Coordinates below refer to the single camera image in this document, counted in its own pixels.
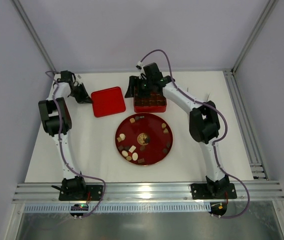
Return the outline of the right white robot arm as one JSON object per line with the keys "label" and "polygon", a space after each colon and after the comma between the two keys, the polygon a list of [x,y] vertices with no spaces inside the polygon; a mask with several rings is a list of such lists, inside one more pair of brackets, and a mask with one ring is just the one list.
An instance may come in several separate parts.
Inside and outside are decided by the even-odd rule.
{"label": "right white robot arm", "polygon": [[163,112],[167,100],[172,101],[188,116],[188,131],[199,146],[206,167],[206,183],[191,184],[193,199],[236,199],[235,186],[219,162],[218,137],[221,128],[216,105],[202,102],[184,91],[170,76],[163,76],[156,63],[138,62],[138,76],[130,76],[125,97],[133,99],[139,112]]}

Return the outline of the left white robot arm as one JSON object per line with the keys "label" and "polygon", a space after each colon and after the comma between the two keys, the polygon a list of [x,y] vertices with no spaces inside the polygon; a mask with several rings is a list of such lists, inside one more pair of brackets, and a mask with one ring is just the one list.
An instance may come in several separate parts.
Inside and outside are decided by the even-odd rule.
{"label": "left white robot arm", "polygon": [[51,187],[59,191],[60,201],[100,202],[105,193],[106,182],[84,175],[77,165],[70,138],[73,124],[66,104],[68,97],[73,97],[78,104],[92,104],[93,100],[73,72],[47,71],[45,74],[50,73],[53,74],[53,92],[47,99],[38,102],[38,108],[43,130],[53,139],[62,166],[61,185]]}

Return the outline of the steel tongs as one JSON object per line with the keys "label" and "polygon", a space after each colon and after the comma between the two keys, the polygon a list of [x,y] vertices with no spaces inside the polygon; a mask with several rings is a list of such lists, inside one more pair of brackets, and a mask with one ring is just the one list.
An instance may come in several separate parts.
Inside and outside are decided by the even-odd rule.
{"label": "steel tongs", "polygon": [[210,95],[211,95],[211,92],[206,93],[204,96],[203,102],[208,102],[210,100]]}

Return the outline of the red square chocolate box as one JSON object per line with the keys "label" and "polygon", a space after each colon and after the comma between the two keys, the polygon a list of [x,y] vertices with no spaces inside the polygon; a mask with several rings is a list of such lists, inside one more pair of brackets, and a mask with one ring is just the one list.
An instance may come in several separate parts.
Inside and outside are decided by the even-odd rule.
{"label": "red square chocolate box", "polygon": [[164,113],[167,110],[167,99],[157,93],[151,93],[150,98],[140,98],[138,97],[138,85],[136,85],[133,109],[136,113]]}

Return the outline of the red square box lid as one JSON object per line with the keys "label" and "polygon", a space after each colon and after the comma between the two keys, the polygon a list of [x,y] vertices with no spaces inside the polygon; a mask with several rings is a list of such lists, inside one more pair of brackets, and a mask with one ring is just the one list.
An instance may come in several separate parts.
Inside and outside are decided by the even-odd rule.
{"label": "red square box lid", "polygon": [[96,118],[126,111],[125,100],[119,86],[94,91],[91,94],[93,114]]}

